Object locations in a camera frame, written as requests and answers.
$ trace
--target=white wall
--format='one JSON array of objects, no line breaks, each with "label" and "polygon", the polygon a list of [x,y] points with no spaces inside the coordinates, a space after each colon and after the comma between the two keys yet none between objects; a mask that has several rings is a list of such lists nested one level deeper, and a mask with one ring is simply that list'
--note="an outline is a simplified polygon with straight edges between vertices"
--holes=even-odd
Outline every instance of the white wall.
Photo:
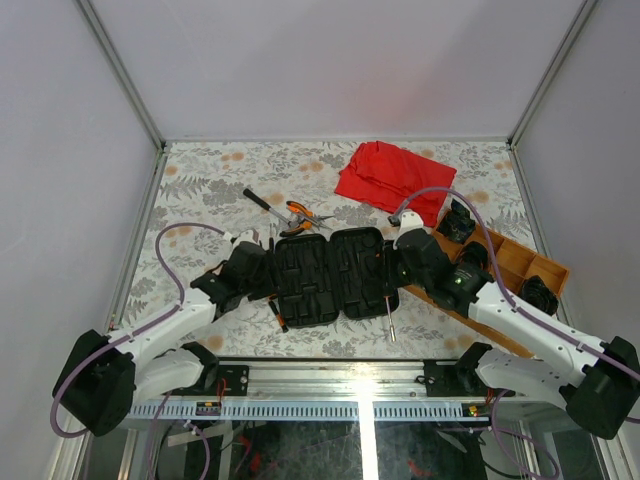
[{"label": "white wall", "polygon": [[69,350],[105,324],[154,149],[73,2],[0,4],[0,478],[31,480]]},{"label": "white wall", "polygon": [[[640,2],[602,2],[520,146],[577,320],[640,351]],[[640,406],[634,410],[640,417]],[[627,429],[640,462],[640,427]]]},{"label": "white wall", "polygon": [[503,136],[582,0],[94,0],[170,139]]}]

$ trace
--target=pliers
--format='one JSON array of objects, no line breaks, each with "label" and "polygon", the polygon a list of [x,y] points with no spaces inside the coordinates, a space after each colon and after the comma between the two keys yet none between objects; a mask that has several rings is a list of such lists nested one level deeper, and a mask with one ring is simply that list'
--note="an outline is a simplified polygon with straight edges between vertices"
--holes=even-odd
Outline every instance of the pliers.
[{"label": "pliers", "polygon": [[324,220],[333,218],[333,215],[314,215],[311,210],[309,210],[301,203],[293,202],[291,200],[287,202],[287,209],[289,209],[289,211],[293,212],[298,217],[298,221],[292,224],[291,228],[289,228],[288,230],[281,232],[281,237],[293,237],[295,235],[298,235],[299,233],[304,232],[305,230],[309,230],[312,226],[316,226],[318,228],[327,228],[331,230],[331,227],[327,227],[324,224]]}]

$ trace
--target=wooden tray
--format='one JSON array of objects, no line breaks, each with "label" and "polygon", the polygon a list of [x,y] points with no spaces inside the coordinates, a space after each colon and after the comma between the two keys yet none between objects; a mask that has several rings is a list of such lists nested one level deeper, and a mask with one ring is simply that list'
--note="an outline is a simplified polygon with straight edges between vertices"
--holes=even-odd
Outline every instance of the wooden tray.
[{"label": "wooden tray", "polygon": [[[447,253],[451,261],[454,261],[458,256],[458,253],[460,253],[460,250],[470,242],[478,242],[488,248],[487,242],[482,234],[482,230],[478,225],[476,225],[475,231],[467,239],[464,245],[454,243],[445,238],[437,231],[437,226],[433,229],[431,235],[433,235],[438,241],[440,248]],[[569,278],[569,269],[567,267],[560,265],[550,258],[540,255],[524,245],[520,245],[519,243],[514,242],[493,230],[489,230],[489,236],[491,237],[491,243],[493,243],[494,252],[498,259],[498,267],[500,268],[502,279],[509,290],[514,293],[518,293],[522,283],[527,278],[538,275],[547,287],[556,294],[556,296],[560,296],[564,290],[565,284],[567,283],[567,279]],[[492,275],[494,274],[493,266],[491,267],[490,272]],[[435,303],[421,288],[410,285],[405,287],[405,289],[437,307],[437,305],[435,305]],[[533,356],[533,353],[522,345],[491,327],[487,327],[486,325],[482,325],[469,318],[465,318],[455,312],[446,311],[446,313],[516,355],[527,358]]]}]

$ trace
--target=tool handle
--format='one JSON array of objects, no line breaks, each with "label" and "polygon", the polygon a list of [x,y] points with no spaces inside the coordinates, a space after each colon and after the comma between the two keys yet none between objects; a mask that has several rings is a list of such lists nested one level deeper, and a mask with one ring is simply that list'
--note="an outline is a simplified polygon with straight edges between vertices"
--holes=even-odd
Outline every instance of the tool handle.
[{"label": "tool handle", "polygon": [[264,208],[267,212],[269,210],[271,210],[271,205],[269,205],[267,202],[265,202],[264,200],[262,200],[259,196],[257,196],[255,193],[253,193],[251,190],[249,190],[248,188],[245,188],[244,191],[242,192],[244,194],[245,197],[247,197],[250,200],[253,200],[255,203],[257,203],[258,205],[260,205],[262,208]]},{"label": "tool handle", "polygon": [[278,312],[278,307],[276,307],[276,304],[273,300],[269,300],[269,308],[271,308],[271,311],[276,317],[280,315],[280,313]]},{"label": "tool handle", "polygon": [[308,217],[313,217],[313,212],[301,203],[289,200],[287,202],[287,208],[289,208],[293,213],[304,213]]},{"label": "tool handle", "polygon": [[289,230],[285,230],[283,232],[280,232],[280,236],[282,238],[287,238],[287,237],[295,237],[296,235],[298,235],[299,233],[304,232],[305,230],[307,230],[307,228],[311,228],[311,224],[309,222],[304,222],[294,228],[290,228]]}]

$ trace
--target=leaf pattern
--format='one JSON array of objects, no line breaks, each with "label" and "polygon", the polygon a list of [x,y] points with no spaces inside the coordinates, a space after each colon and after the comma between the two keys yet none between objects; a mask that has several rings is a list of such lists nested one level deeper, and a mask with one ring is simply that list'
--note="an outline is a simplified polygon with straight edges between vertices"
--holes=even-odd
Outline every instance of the leaf pattern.
[{"label": "leaf pattern", "polygon": [[[533,247],[531,229],[506,145],[500,142],[396,142],[458,170],[453,187],[468,196],[489,227]],[[155,257],[157,233],[167,225],[195,221],[232,234],[255,228],[267,238],[274,217],[245,199],[252,188],[274,208],[297,200],[318,215],[333,215],[333,228],[375,226],[393,238],[388,213],[333,194],[339,172],[359,142],[183,142],[168,154],[165,175],[153,208],[125,313],[129,323],[152,315],[176,300],[175,285]],[[331,231],[321,234],[330,236]],[[231,245],[209,231],[174,229],[161,250],[183,285],[228,257]],[[393,314],[398,341],[389,339],[388,320],[379,317],[292,329],[283,334],[266,302],[244,300],[238,309],[192,332],[220,355],[455,358],[476,340],[486,339],[440,310],[401,291]]]}]

